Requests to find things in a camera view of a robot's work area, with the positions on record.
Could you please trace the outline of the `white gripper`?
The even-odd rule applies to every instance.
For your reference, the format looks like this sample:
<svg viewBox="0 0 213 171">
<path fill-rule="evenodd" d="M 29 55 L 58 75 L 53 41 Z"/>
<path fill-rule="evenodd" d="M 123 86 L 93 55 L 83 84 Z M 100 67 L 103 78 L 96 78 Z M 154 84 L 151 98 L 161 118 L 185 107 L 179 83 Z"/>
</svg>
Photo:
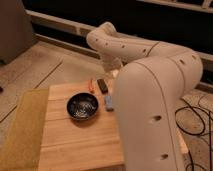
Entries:
<svg viewBox="0 0 213 171">
<path fill-rule="evenodd" d="M 122 61 L 117 57 L 101 54 L 101 63 L 106 73 L 111 72 L 111 77 L 114 79 L 119 73 L 119 69 L 123 66 Z"/>
</svg>

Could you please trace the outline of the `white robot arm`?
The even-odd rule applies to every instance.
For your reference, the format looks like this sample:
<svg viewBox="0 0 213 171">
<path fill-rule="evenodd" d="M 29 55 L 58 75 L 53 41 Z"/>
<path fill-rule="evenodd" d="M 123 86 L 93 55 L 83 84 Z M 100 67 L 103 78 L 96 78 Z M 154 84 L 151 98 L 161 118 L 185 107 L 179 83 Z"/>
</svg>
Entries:
<svg viewBox="0 0 213 171">
<path fill-rule="evenodd" d="M 86 40 L 105 71 L 118 71 L 112 101 L 126 171 L 184 171 L 175 108 L 200 82 L 199 55 L 176 44 L 120 37 L 110 22 Z"/>
</svg>

